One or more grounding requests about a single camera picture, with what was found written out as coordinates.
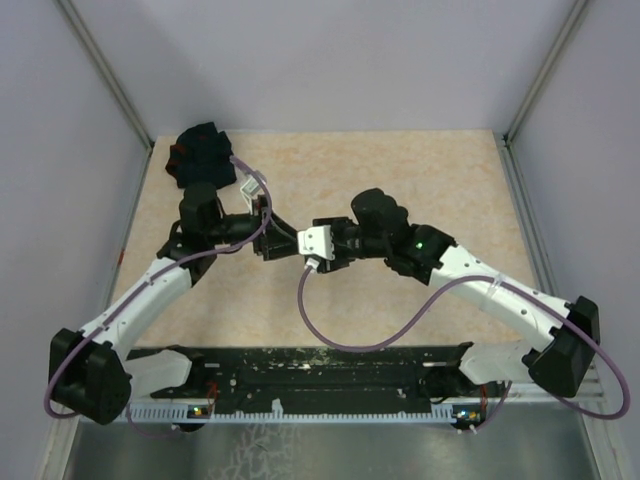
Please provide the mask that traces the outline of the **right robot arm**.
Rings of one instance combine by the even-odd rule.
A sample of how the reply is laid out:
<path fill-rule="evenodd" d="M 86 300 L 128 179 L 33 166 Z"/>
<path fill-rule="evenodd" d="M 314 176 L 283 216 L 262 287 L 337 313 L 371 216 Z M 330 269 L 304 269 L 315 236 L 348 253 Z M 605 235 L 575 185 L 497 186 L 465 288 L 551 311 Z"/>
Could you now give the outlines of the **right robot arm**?
<path fill-rule="evenodd" d="M 452 236 L 431 225 L 412 224 L 405 207 L 379 188 L 351 202 L 355 217 L 316 219 L 298 234 L 300 253 L 319 273 L 356 259 L 382 259 L 397 274 L 451 293 L 520 335 L 501 344 L 474 343 L 446 372 L 448 387 L 461 396 L 481 384 L 533 382 L 548 393 L 573 398 L 600 341 L 599 310 L 580 296 L 570 302 L 500 273 Z"/>

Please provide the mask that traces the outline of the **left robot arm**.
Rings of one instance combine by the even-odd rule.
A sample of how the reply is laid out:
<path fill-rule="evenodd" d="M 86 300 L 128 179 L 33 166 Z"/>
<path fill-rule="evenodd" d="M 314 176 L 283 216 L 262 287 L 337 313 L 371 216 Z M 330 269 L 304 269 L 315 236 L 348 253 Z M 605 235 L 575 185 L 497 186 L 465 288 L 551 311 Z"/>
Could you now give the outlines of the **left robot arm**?
<path fill-rule="evenodd" d="M 52 417 L 82 415 L 106 425 L 130 403 L 175 387 L 201 394 L 208 373 L 182 347 L 132 359 L 140 337 L 178 298 L 194 287 L 221 254 L 251 243 L 264 259 L 296 255 L 300 234 L 272 210 L 263 193 L 243 214 L 224 213 L 211 183 L 188 186 L 180 218 L 142 277 L 106 311 L 77 331 L 61 329 L 52 339 L 44 407 Z M 60 404 L 59 414 L 52 406 Z"/>

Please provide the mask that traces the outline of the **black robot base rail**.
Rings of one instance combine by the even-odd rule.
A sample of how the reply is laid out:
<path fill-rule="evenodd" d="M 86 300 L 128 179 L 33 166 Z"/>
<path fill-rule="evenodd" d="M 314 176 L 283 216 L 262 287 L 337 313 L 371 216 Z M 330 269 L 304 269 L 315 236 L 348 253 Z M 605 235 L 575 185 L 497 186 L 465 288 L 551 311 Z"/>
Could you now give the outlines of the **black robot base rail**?
<path fill-rule="evenodd" d="M 504 386 L 477 386 L 459 370 L 468 344 L 388 347 L 367 353 L 328 347 L 184 348 L 195 372 L 155 400 L 208 399 L 217 413 L 430 412 L 446 400 L 499 397 Z"/>

